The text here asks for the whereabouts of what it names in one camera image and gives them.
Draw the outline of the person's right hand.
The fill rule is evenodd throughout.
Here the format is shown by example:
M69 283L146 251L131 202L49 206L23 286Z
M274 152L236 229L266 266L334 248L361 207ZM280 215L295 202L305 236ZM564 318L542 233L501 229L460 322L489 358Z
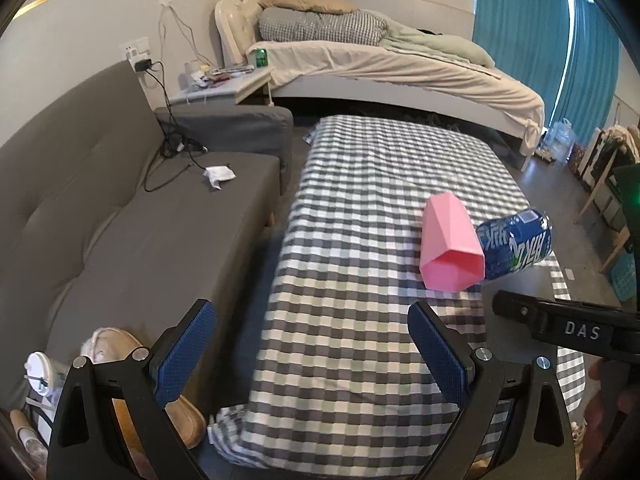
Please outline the person's right hand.
M616 408L613 408L612 393L605 391L603 377L603 370L607 365L608 362L604 359L598 359L588 372L589 378L600 384L600 390L588 402L584 411L586 429L584 440L582 440L582 452L580 452L583 462L589 462L593 456L602 451L611 432L615 412L628 415L639 404L639 383L633 382L620 390Z

